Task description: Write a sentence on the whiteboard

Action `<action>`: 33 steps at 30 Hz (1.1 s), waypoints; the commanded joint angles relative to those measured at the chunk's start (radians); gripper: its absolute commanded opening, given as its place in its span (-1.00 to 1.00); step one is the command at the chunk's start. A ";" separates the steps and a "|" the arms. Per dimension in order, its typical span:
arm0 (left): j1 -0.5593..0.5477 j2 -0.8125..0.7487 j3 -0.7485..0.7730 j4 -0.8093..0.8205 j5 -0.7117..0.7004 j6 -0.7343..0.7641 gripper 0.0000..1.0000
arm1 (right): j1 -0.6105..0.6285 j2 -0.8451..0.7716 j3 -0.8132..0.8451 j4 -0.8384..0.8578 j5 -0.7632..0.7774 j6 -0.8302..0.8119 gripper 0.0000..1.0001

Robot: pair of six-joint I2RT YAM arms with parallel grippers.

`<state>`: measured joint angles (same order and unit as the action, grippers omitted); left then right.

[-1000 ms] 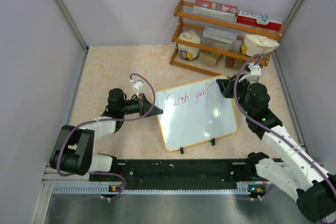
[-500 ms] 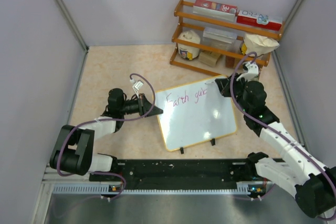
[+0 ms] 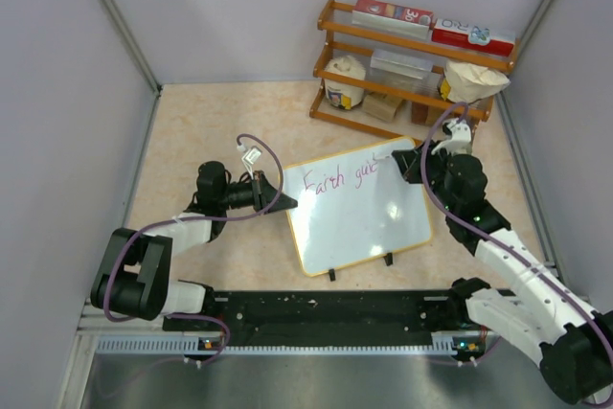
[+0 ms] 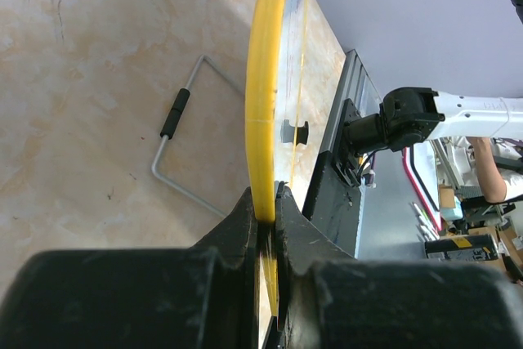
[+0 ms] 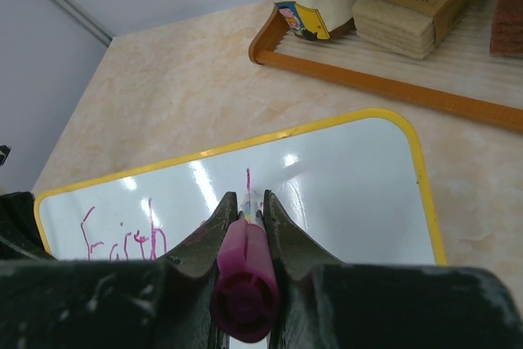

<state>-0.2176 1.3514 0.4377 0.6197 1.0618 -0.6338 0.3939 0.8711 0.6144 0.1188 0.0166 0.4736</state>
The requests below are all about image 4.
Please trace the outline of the yellow framed whiteboard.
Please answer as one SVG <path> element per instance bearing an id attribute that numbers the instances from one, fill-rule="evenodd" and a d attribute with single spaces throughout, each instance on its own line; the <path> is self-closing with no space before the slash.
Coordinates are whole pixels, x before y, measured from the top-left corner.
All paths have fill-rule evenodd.
<path id="1" fill-rule="evenodd" d="M 275 244 L 279 186 L 292 185 L 309 0 L 256 0 L 245 87 L 245 148 L 270 312 L 279 317 Z"/>

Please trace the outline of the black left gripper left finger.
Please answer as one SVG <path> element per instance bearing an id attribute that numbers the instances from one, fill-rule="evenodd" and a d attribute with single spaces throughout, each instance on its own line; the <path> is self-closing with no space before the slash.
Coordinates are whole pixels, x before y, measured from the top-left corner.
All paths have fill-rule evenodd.
<path id="1" fill-rule="evenodd" d="M 1 304 L 4 348 L 255 348 L 257 222 L 246 190 L 189 248 L 51 250 Z"/>

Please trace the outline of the person forearm in background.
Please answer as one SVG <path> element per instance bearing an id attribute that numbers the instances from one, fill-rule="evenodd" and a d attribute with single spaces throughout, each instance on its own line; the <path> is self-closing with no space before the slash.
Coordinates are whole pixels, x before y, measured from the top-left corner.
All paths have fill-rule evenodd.
<path id="1" fill-rule="evenodd" d="M 507 196 L 507 184 L 494 161 L 490 139 L 468 136 L 467 141 L 473 149 L 476 175 L 483 196 L 492 204 L 503 202 Z"/>

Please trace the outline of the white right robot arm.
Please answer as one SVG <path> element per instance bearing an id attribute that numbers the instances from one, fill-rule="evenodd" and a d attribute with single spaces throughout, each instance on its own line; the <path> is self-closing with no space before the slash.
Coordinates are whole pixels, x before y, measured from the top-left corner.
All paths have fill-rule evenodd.
<path id="1" fill-rule="evenodd" d="M 522 23 L 509 0 L 347 0 L 382 94 L 348 128 L 357 150 L 447 136 L 522 136 Z"/>

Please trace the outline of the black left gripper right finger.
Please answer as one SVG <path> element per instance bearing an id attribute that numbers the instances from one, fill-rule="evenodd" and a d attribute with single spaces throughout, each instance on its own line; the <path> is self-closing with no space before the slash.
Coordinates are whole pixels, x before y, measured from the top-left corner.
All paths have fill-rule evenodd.
<path id="1" fill-rule="evenodd" d="M 278 328 L 287 348 L 519 348 L 521 292 L 473 262 L 363 262 L 275 197 Z"/>

